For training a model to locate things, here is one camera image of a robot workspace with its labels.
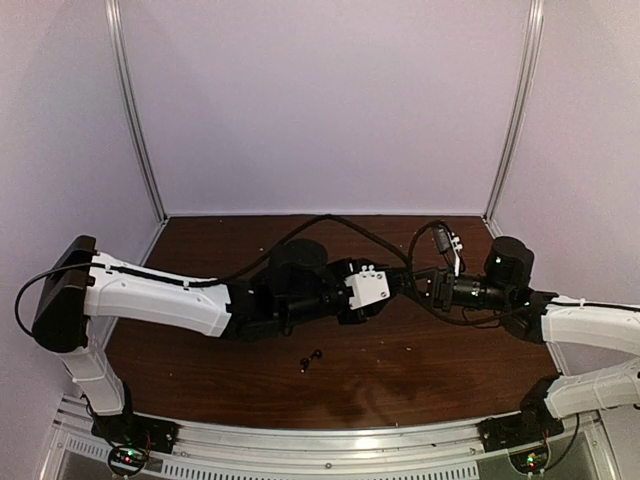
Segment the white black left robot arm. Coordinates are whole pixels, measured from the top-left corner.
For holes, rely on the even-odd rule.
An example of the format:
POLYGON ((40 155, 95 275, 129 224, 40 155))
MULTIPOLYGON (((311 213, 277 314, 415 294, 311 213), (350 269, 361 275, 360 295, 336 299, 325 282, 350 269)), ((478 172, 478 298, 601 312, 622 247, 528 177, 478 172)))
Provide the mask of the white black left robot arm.
POLYGON ((307 239, 275 247, 268 264, 249 280, 196 278, 131 265, 100 252, 93 237, 77 237, 38 276, 43 284, 27 332, 56 354, 91 409, 123 444, 137 442, 144 424, 131 395, 89 328, 93 317, 125 317, 190 330, 229 341, 278 335, 310 321, 334 317, 365 322, 393 298, 393 270, 366 259, 330 262, 307 239))

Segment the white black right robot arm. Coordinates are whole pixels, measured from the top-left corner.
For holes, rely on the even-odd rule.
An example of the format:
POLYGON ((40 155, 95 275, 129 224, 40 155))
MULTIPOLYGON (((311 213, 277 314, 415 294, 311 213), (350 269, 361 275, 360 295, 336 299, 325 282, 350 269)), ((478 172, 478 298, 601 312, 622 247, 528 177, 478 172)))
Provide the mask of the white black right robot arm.
POLYGON ((639 404, 639 309, 634 305, 590 302, 534 290, 529 282, 535 255, 520 240, 493 240, 481 275, 454 268, 417 273, 406 261, 411 296, 433 315, 452 308, 487 310, 510 335, 530 343, 584 345, 615 350, 630 360, 580 375, 540 380, 513 419, 519 440, 535 440, 551 424, 591 410, 639 404))

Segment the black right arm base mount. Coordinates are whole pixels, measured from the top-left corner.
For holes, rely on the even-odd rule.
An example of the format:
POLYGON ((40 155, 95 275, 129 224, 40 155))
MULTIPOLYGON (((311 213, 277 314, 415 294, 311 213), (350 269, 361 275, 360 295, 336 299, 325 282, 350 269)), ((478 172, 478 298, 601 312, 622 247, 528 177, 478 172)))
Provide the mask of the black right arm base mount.
POLYGON ((545 403, 554 380, 538 381, 520 402, 518 412, 477 424, 485 453, 509 450, 511 465, 521 474, 542 474, 553 464, 549 440, 564 432, 563 422, 551 415, 545 403))

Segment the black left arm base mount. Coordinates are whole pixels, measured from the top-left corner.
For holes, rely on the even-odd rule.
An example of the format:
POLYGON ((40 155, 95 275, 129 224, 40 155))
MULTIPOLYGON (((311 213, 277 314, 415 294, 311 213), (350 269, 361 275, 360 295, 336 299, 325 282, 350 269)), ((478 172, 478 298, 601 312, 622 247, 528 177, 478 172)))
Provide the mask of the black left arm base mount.
POLYGON ((117 415, 99 415, 86 398, 86 411, 93 424, 91 433, 104 439, 110 447, 107 466, 118 478, 129 479, 142 472, 151 453, 171 454, 179 425, 170 420, 152 418, 133 411, 132 394, 126 383, 124 409, 117 415))

